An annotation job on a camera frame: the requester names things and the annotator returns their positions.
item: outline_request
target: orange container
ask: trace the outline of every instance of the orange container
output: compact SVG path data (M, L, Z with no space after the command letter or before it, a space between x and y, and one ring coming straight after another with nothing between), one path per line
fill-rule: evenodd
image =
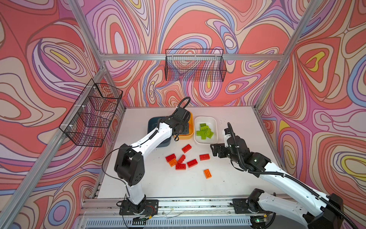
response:
M194 125L193 125L193 115L192 115L192 113L191 113L191 118L188 121L188 124L189 124L189 134L179 135L179 140L187 140L187 139L190 139L191 137L193 137Z

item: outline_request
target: table surface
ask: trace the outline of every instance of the table surface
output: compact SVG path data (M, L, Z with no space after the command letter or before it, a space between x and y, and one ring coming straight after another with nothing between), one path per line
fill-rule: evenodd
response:
M147 123L150 118L168 116L174 108L128 108L119 130L115 149L123 143L130 145L147 134ZM276 159L270 149L265 135L251 107L188 107L193 115L210 116L216 119L218 143L224 142L221 134L230 122L236 135L243 138L252 152L260 152L273 162ZM193 159L198 165L186 170L175 170L170 167L165 157L175 154L182 156L181 150L190 144L192 149L185 153L187 163ZM118 151L112 153L107 173L118 177L114 171ZM209 154L210 159L200 161L200 154ZM204 170L209 169L212 178L206 179ZM247 172L234 169L228 158L213 157L210 145L198 144L194 137L175 142L172 138L167 147L156 148L145 160L145 175L141 180L146 197L188 197L188 196L236 196L249 195L254 188L268 193L284 193L274 185ZM126 188L123 182L104 176L98 198L123 198Z

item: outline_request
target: red lego brick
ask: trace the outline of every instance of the red lego brick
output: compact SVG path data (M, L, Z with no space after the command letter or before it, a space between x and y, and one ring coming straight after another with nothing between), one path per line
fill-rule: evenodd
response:
M175 170L186 170L186 164L176 164Z
M209 154L201 154L199 156L199 159L200 160L208 160L208 159L210 159L210 155Z
M197 164L198 164L198 162L197 162L197 160L196 160L196 159L191 160L190 162L187 162L188 168L190 168L190 167L192 167L192 166L195 166L195 165L197 165Z
M186 153L188 150L190 150L192 147L191 147L191 145L190 144L188 144L188 145L186 145L185 147L183 147L183 149L182 149L182 151L184 152L184 153Z
M169 155L167 157L165 157L165 159L167 160L167 162L170 162L173 159L176 159L177 157L175 156L175 154Z
M204 173L205 173L206 179L208 179L208 178L211 178L211 177L212 177L212 176L211 176L211 173L210 173L210 171L209 171L208 169L206 169L206 170L204 171Z
M177 160L176 160L176 159L173 159L173 160L171 160L171 161L169 162L170 167L173 167L173 166L175 166L176 164L177 164Z
M182 162L186 159L186 156L184 156L184 154L180 157L180 159L178 160L178 164L182 164Z

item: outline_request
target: dark blue bin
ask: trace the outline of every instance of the dark blue bin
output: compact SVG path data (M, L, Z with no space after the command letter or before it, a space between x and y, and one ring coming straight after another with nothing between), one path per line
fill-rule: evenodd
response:
M153 129L155 129L155 127L157 126L158 124L158 120L159 118L164 118L165 116L161 116L161 117L154 117L154 118L151 118L149 120L149 123L147 124L147 133L150 133ZM170 144L170 140L172 139L172 137L169 137L167 139L165 139L162 143L160 143L158 147L165 147L165 146L168 146Z

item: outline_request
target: wire basket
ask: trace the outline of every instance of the wire basket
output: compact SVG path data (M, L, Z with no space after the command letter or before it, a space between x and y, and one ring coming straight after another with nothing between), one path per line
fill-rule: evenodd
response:
M167 81L224 81L223 49L166 49Z
M94 84L64 133L75 145L101 147L121 98L120 89Z

